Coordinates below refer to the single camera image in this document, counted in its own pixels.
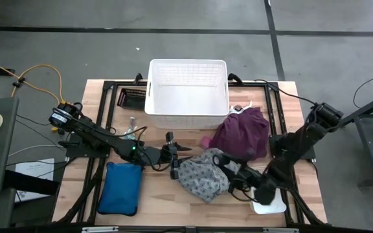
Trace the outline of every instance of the gray patterned cloth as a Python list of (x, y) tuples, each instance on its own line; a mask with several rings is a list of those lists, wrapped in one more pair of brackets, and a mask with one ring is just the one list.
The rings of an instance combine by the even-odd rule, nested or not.
[[(227, 191), (229, 187), (228, 178), (212, 161), (213, 155), (222, 153), (217, 148), (211, 148), (201, 155), (181, 163), (177, 169), (178, 181), (181, 186), (206, 203)], [(236, 172), (239, 165), (231, 161), (225, 167)]]

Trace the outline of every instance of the blue pouch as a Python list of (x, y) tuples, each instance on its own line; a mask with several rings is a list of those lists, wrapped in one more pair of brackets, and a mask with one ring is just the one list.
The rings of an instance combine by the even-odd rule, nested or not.
[(109, 162), (106, 168), (106, 179), (97, 212), (134, 216), (141, 194), (142, 167)]

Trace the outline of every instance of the laundry basket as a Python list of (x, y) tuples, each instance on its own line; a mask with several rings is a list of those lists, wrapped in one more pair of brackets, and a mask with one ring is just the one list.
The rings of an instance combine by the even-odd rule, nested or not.
[(229, 112), (227, 65), (221, 60), (152, 60), (145, 112), (161, 129), (216, 129)]

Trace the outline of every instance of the concrete floor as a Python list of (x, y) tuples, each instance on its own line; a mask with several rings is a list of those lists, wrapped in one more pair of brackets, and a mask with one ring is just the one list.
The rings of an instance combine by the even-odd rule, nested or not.
[[(270, 0), (277, 30), (373, 31), (371, 0)], [(106, 28), (198, 28), (267, 30), (262, 0), (0, 0), (0, 25)], [(353, 93), (373, 77), (373, 37), (279, 36), (286, 80), (296, 81), (299, 94), (327, 102), (345, 115), (356, 108)], [(206, 58), (227, 62), (228, 71), (243, 79), (278, 80), (270, 36), (225, 34), (84, 34), (0, 32), (0, 64), (21, 72), (48, 63), (63, 76), (64, 98), (81, 100), (88, 78), (147, 76), (154, 58)], [(48, 69), (32, 71), (34, 84), (58, 92), (58, 78)], [(13, 78), (0, 77), (0, 97), (9, 96)], [(47, 121), (55, 101), (27, 87), (17, 94), (20, 115)], [(358, 92), (357, 103), (373, 99), (373, 82)], [(309, 105), (302, 103), (304, 114)], [(50, 127), (33, 126), (52, 140)], [(11, 151), (49, 144), (17, 125)], [(356, 184), (373, 175), (356, 128), (327, 135), (316, 147), (319, 182), (329, 223), (373, 230), (373, 188)], [(41, 148), (10, 158), (10, 162), (55, 157), (56, 148)], [(48, 203), (33, 210), (50, 211)]]

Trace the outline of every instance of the wooden tabletop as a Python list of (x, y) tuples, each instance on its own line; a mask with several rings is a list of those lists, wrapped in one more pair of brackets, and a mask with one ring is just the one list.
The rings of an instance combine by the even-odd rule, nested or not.
[[(87, 117), (96, 119), (102, 86), (104, 80), (88, 80), (82, 103), (84, 105), (83, 113)], [(279, 87), (290, 94), (297, 94), (295, 82), (279, 82)], [(144, 89), (144, 87), (130, 87), (132, 89)], [(107, 116), (108, 102), (110, 92), (107, 96), (104, 116)], [(248, 105), (252, 100), (253, 107), (261, 107), (265, 119), (267, 117), (266, 99), (264, 90), (258, 87), (231, 87), (229, 89), (230, 105)], [(284, 118), (289, 132), (296, 131), (303, 125), (303, 116), (300, 108), (299, 99), (280, 94)], [(274, 96), (271, 93), (273, 102), (273, 111), (275, 113), (275, 122), (278, 122), (277, 107), (274, 104)], [(144, 111), (134, 111), (122, 109), (115, 106), (112, 127), (117, 133), (124, 133), (129, 126), (130, 117), (136, 118), (138, 127), (148, 126), (142, 136), (142, 140), (148, 146), (160, 148), (164, 142), (167, 129), (156, 129), (153, 122)], [(106, 125), (104, 117), (102, 126)], [(203, 150), (199, 147), (202, 136), (213, 136), (213, 130), (173, 130), (175, 140), (182, 146), (192, 148), (192, 151), (181, 152), (180, 155), (199, 155)], [(262, 171), (270, 161), (270, 154), (266, 158), (257, 159), (249, 162), (250, 167)], [(107, 162), (123, 162), (113, 151)], [(74, 204), (80, 195), (83, 187), (85, 171), (88, 159), (79, 158), (73, 161), (64, 171), (63, 181), (58, 194), (53, 221), (63, 217), (65, 213)], [(321, 191), (317, 181), (313, 166), (306, 161), (299, 161), (295, 165), (295, 173), (299, 192), (308, 206), (313, 210), (317, 217), (326, 222), (326, 215), (322, 203)], [(87, 199), (86, 215), (89, 215), (89, 209), (92, 202), (92, 194)], [(291, 215), (296, 219), (294, 202), (289, 198)], [(215, 198), (213, 202), (206, 204), (198, 197), (189, 194), (177, 181), (170, 179), (169, 171), (155, 172), (146, 167), (142, 176), (141, 198), (139, 200), (139, 209), (135, 216), (128, 217), (123, 215), (101, 215), (96, 216), (96, 225), (145, 225), (145, 226), (176, 226), (176, 225), (194, 225), (194, 226), (212, 226), (212, 227), (284, 227), (286, 222), (283, 214), (258, 215), (250, 209), (249, 203), (235, 200), (230, 194), (222, 194)]]

